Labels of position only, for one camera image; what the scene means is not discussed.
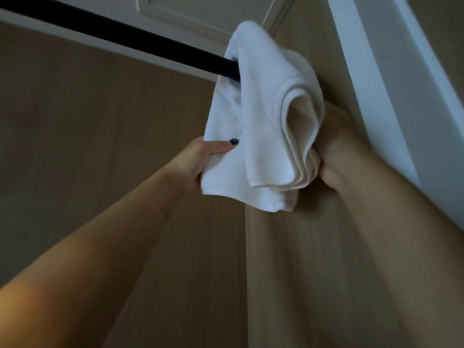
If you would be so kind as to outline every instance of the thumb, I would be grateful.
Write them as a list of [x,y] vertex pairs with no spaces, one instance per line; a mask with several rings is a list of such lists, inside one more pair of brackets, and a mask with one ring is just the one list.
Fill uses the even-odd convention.
[[200,146],[200,152],[205,155],[224,153],[234,149],[237,146],[237,144],[238,141],[236,139],[231,139],[231,141],[202,141]]

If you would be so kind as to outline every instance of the black bar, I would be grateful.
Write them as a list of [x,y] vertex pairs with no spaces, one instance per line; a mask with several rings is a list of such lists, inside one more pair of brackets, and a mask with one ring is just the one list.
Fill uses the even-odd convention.
[[239,64],[55,0],[0,0],[0,8],[240,81]]

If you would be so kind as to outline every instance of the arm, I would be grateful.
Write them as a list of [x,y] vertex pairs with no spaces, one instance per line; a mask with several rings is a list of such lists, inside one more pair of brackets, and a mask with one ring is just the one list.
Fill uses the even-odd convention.
[[322,179],[341,195],[419,347],[464,341],[464,235],[327,103],[316,141]]
[[169,164],[60,241],[0,290],[0,346],[100,346],[177,202],[224,141],[194,140]]

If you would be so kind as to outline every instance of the hand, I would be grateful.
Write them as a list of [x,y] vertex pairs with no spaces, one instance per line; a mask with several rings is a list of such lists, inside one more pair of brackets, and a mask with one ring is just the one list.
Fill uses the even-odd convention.
[[200,173],[205,168],[209,156],[225,153],[235,148],[229,141],[204,141],[203,137],[194,139],[164,169],[174,174],[182,183],[184,192],[200,190]]
[[372,154],[356,131],[350,116],[338,106],[325,102],[325,118],[314,147],[322,159],[319,176],[337,189],[346,164],[360,154]]

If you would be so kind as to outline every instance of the white cloth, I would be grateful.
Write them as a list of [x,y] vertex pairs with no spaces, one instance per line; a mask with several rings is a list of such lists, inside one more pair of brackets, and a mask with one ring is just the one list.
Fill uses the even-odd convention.
[[240,83],[218,77],[205,140],[240,143],[211,156],[202,193],[265,211],[291,211],[298,189],[316,177],[320,165],[311,147],[325,110],[316,74],[302,56],[280,48],[250,21],[235,30],[225,57],[238,60]]

